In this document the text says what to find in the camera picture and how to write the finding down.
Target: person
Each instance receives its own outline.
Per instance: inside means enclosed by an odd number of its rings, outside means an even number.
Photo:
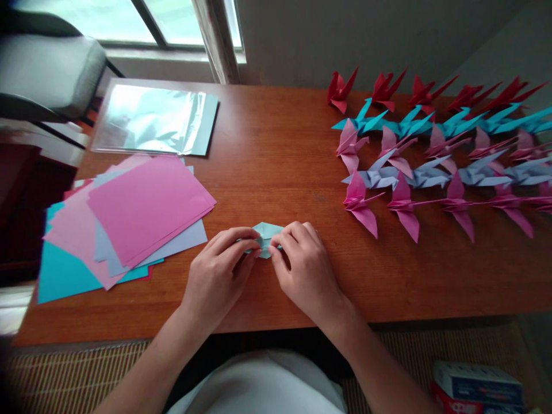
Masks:
[[[240,297],[261,253],[258,237],[252,228],[237,227],[209,241],[191,263],[180,306],[95,413],[161,413],[181,370]],[[322,239],[310,223],[285,227],[272,238],[269,251],[283,292],[347,359],[374,413],[439,412],[340,290]],[[339,387],[314,363],[292,352],[267,350],[230,359],[169,413],[346,410]]]

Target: right hand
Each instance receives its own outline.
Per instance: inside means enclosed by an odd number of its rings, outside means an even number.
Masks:
[[[328,253],[311,223],[295,221],[275,235],[269,251],[280,287],[319,327],[331,323],[346,302],[329,262]],[[288,268],[280,245],[289,258]]]

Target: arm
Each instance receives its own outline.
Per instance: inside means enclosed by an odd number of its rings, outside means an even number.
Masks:
[[[286,252],[290,267],[277,245]],[[347,359],[374,413],[439,413],[339,289],[322,240],[310,223],[291,223],[272,238],[269,249],[282,290]]]
[[[260,254],[257,237],[252,228],[233,228],[205,246],[191,263],[182,303],[95,413],[161,412],[182,369],[242,294]]]

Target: hand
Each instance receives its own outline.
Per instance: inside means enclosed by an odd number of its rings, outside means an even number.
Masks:
[[[249,227],[221,231],[192,261],[181,310],[197,329],[210,335],[241,296],[261,253],[259,237]],[[238,264],[246,250],[252,252]]]
[[[295,221],[275,235],[270,245],[274,270],[284,293],[319,327],[332,323],[330,319],[340,314],[346,298],[312,224]],[[291,268],[276,248],[278,245],[286,252]]]

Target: gray chair cushion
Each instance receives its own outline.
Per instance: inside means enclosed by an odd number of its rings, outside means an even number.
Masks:
[[[76,119],[85,114],[105,64],[104,49],[91,37],[5,36],[0,43],[0,93]]]

